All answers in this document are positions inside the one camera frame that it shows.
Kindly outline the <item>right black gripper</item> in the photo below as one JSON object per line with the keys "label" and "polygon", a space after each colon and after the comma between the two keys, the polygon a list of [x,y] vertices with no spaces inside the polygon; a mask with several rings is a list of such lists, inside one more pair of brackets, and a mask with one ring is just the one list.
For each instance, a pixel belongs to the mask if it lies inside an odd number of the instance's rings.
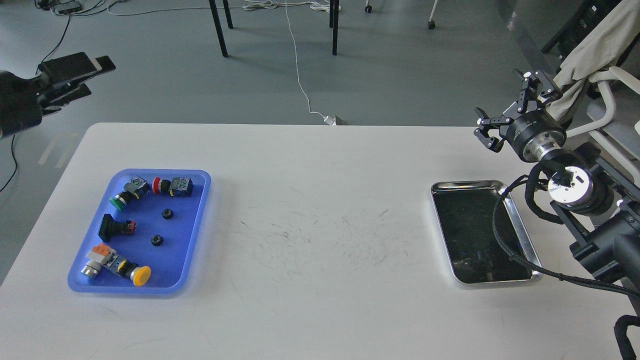
{"label": "right black gripper", "polygon": [[521,80],[515,119],[503,115],[489,117],[483,109],[476,107],[478,120],[473,134],[487,150],[499,153],[505,143],[500,131],[506,130],[506,142],[521,161],[539,162],[547,153],[560,149],[567,140],[566,130],[547,109],[547,105],[562,98],[562,90],[542,69],[533,72],[515,69],[514,74]]}

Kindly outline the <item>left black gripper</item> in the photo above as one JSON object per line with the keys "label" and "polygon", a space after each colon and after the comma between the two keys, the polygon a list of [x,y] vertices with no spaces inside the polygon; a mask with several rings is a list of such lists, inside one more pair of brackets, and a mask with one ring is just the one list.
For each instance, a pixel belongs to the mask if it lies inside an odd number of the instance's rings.
{"label": "left black gripper", "polygon": [[[64,55],[38,65],[51,84],[80,82],[116,69],[109,56],[89,57],[85,52]],[[0,137],[2,139],[38,126],[42,118],[59,112],[72,101],[92,94],[89,87],[67,84],[39,93],[40,76],[23,79],[10,71],[0,72]]]}

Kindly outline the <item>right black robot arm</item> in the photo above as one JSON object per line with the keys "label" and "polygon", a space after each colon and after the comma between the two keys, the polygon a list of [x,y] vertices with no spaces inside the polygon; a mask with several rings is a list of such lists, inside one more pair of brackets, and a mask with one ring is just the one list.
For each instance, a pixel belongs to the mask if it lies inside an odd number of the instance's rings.
{"label": "right black robot arm", "polygon": [[[516,71],[517,100],[500,116],[478,115],[474,135],[495,153],[508,143],[517,157],[533,164],[498,197],[491,226],[498,245],[517,264],[560,281],[639,299],[639,188],[601,157],[594,145],[565,148],[568,133],[547,111],[562,91],[542,70]],[[562,224],[574,237],[573,258],[590,278],[545,269],[524,259],[498,231],[498,208],[516,187],[525,186],[525,202],[540,219]]]}

